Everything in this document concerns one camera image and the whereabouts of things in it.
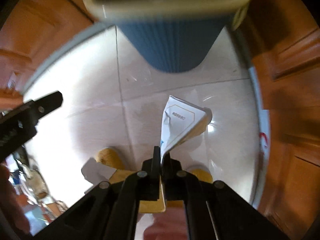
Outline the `white paper packaging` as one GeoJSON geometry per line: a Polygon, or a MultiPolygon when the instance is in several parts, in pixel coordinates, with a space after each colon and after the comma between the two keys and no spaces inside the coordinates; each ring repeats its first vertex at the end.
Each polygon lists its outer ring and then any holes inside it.
{"type": "Polygon", "coordinates": [[[161,164],[172,149],[204,133],[212,117],[210,108],[197,106],[173,95],[169,96],[162,114],[161,164]]]}

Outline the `blue ribbed trash bin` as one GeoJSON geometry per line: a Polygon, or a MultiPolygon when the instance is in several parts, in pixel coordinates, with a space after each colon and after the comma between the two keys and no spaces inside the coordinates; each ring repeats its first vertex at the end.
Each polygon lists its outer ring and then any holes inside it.
{"type": "Polygon", "coordinates": [[[251,0],[83,0],[88,12],[116,25],[155,69],[197,67],[221,30],[239,27],[251,0]]]}

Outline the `yellow slipper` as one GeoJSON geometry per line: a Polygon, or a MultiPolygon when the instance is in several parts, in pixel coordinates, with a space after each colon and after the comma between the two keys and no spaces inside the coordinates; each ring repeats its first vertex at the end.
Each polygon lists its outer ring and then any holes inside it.
{"type": "Polygon", "coordinates": [[[97,153],[96,161],[118,170],[126,170],[127,166],[121,154],[112,147],[103,148],[97,153]]]}
{"type": "Polygon", "coordinates": [[[195,175],[199,181],[204,181],[211,184],[213,183],[213,177],[211,173],[202,167],[192,167],[188,171],[195,175]]]}

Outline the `wooden cabinet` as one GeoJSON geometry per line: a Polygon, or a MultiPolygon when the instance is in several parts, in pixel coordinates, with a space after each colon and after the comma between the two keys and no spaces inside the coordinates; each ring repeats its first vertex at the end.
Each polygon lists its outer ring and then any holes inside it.
{"type": "Polygon", "coordinates": [[[251,0],[240,30],[270,119],[258,209],[290,239],[319,239],[319,0],[251,0]]]}

